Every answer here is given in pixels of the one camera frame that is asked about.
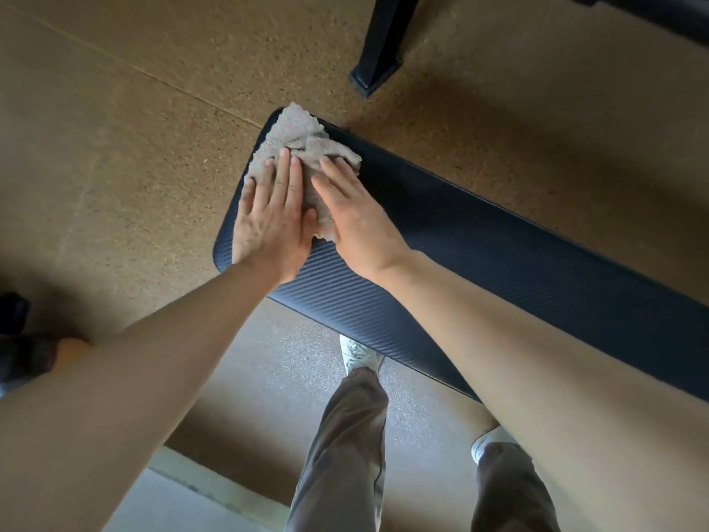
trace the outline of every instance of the gray pants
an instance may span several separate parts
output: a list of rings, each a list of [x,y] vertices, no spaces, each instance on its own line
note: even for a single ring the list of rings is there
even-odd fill
[[[387,405],[388,397],[370,369],[355,369],[342,380],[308,453],[287,532],[379,528]],[[491,444],[477,474],[473,532],[559,532],[549,493],[522,448]]]

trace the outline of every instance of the bench leg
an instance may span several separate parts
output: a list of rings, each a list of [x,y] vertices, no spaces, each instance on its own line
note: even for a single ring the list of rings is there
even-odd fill
[[[396,56],[411,22],[418,0],[377,0],[359,63],[350,73],[350,82],[369,97],[401,67]]]

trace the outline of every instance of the white sneaker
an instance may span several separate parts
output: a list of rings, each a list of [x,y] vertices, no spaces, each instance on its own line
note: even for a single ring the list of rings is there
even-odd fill
[[[483,457],[485,448],[490,443],[512,443],[519,446],[519,443],[507,432],[507,429],[504,429],[502,426],[497,426],[478,438],[470,448],[470,453],[476,465],[480,464],[480,459]]]
[[[340,348],[342,349],[342,360],[345,361],[347,375],[358,367],[368,367],[374,373],[379,374],[384,355],[380,355],[374,349],[370,349],[366,345],[351,340],[342,334],[340,334]]]

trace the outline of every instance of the person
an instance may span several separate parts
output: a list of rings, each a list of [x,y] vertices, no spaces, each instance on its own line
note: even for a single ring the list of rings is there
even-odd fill
[[[316,216],[301,212],[299,161],[283,150],[274,162],[268,182],[244,184],[226,272],[0,400],[6,530],[99,531],[245,319],[297,276]],[[313,184],[332,211],[339,254],[412,313],[506,428],[473,446],[481,487],[475,531],[558,530],[532,458],[601,530],[706,529],[706,402],[411,250],[346,163],[322,165],[325,175]],[[378,526],[381,358],[346,338],[342,349],[347,376],[308,454],[289,531]]]

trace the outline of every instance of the concrete floor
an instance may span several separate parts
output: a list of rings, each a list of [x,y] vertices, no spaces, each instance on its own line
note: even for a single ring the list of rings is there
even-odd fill
[[[260,125],[291,100],[709,303],[709,51],[604,6],[422,0],[365,101],[347,73],[373,3],[0,0],[0,285],[32,325],[100,339],[213,276]],[[265,301],[169,444],[288,504],[338,355]],[[465,530],[492,420],[394,362],[382,379],[385,527]],[[564,530],[590,529],[552,493]]]

